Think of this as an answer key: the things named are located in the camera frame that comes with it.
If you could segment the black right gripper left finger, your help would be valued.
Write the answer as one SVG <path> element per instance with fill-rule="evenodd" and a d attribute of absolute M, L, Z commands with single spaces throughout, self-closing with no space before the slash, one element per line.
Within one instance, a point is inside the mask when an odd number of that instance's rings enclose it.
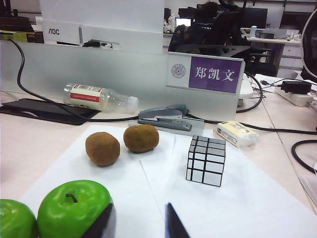
<path fill-rule="evenodd" d="M 83 234 L 84 238 L 113 238 L 116 229 L 116 210 L 110 203 Z"/>

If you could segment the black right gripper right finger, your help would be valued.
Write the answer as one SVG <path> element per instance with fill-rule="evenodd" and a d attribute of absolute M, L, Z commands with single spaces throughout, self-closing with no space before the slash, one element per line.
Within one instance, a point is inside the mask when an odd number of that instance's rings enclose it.
<path fill-rule="evenodd" d="M 167 203 L 165 206 L 165 237 L 166 238 L 189 238 L 190 237 L 170 202 Z"/>

